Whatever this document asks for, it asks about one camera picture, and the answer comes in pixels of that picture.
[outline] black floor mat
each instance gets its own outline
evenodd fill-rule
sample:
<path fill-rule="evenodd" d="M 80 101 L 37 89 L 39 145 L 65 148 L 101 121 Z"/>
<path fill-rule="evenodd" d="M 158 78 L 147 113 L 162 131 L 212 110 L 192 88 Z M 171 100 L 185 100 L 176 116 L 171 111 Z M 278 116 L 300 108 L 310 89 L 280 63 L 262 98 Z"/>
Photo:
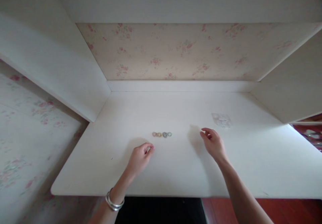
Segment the black floor mat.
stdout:
<path fill-rule="evenodd" d="M 207 224 L 200 198 L 126 197 L 115 224 Z"/>

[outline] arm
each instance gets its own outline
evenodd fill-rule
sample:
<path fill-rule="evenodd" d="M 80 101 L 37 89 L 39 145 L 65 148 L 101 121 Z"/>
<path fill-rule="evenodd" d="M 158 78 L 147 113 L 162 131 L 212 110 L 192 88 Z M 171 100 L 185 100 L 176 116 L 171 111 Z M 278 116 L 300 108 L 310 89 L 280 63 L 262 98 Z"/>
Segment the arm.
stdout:
<path fill-rule="evenodd" d="M 218 164 L 224 176 L 238 222 L 240 224 L 273 224 L 229 162 L 223 140 L 218 133 L 209 128 L 203 128 L 202 130 L 205 131 L 205 133 L 200 132 L 200 135 L 204 140 L 205 147 Z"/>
<path fill-rule="evenodd" d="M 134 178 L 148 165 L 153 153 L 154 146 L 151 143 L 144 143 L 133 149 L 126 169 L 110 192 L 110 199 L 114 204 L 119 205 L 122 203 L 128 187 Z M 118 211 L 112 211 L 104 201 L 94 213 L 88 224 L 113 224 L 116 220 L 117 213 Z"/>

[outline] white shelf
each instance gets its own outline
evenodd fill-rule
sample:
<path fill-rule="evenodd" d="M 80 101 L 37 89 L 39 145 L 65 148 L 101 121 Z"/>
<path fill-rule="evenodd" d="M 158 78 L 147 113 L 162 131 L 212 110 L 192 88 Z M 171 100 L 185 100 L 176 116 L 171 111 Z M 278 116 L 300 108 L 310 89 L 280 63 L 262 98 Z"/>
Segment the white shelf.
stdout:
<path fill-rule="evenodd" d="M 230 129 L 211 113 L 228 114 Z M 155 153 L 127 194 L 228 196 L 223 177 L 199 135 L 214 128 L 227 154 L 257 198 L 322 198 L 322 154 L 249 93 L 112 92 L 90 123 L 51 191 L 102 196 L 123 172 L 132 149 L 146 141 Z M 152 132 L 170 131 L 157 138 Z"/>

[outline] forearm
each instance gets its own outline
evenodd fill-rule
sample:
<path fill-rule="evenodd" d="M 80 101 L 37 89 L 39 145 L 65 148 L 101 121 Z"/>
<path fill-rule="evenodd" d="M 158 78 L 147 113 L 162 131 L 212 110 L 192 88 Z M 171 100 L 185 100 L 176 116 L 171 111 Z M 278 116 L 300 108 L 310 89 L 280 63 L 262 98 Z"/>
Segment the forearm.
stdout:
<path fill-rule="evenodd" d="M 121 204 L 124 200 L 126 191 L 133 181 L 131 176 L 126 170 L 121 175 L 118 182 L 115 184 L 110 192 L 110 199 L 114 204 Z M 106 201 L 102 202 L 97 212 L 90 219 L 88 224 L 113 224 L 116 220 L 118 211 L 112 211 Z"/>
<path fill-rule="evenodd" d="M 241 181 L 229 161 L 223 158 L 217 163 L 224 176 L 238 222 L 272 224 L 273 222 Z"/>

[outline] left hand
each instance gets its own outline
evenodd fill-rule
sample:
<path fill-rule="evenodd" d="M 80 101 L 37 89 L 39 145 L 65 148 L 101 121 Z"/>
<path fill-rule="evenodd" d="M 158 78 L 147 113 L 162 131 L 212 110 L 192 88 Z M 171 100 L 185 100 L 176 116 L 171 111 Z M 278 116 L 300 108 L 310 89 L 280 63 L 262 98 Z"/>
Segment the left hand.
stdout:
<path fill-rule="evenodd" d="M 148 165 L 151 156 L 154 153 L 152 143 L 144 143 L 133 149 L 130 160 L 128 161 L 125 172 L 132 178 L 138 176 Z"/>

